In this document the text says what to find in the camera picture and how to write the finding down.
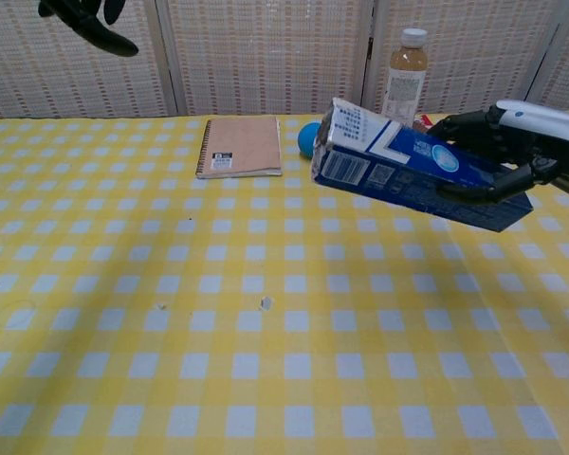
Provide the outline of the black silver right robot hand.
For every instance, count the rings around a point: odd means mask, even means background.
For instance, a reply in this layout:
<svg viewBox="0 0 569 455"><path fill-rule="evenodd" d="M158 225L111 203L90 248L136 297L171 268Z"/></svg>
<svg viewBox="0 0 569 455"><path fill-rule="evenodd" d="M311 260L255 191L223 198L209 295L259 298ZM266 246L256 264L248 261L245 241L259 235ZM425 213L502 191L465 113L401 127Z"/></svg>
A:
<svg viewBox="0 0 569 455"><path fill-rule="evenodd" d="M448 184L438 192L464 204L500 203L536 185L569 194L569 113L520 100L499 100L487 110L449 115L427 134L496 164L516 166L487 187Z"/></svg>

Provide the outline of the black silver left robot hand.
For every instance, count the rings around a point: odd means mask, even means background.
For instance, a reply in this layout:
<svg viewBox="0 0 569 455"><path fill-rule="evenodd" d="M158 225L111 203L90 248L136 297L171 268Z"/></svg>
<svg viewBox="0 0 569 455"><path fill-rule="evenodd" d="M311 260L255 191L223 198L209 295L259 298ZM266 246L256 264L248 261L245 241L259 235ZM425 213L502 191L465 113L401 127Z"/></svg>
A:
<svg viewBox="0 0 569 455"><path fill-rule="evenodd" d="M103 6L107 25L113 25L124 8L125 1L40 1L38 14L42 18L56 15L64 24L92 46L119 57L134 57L138 47L129 39L107 28L98 18Z"/></svg>

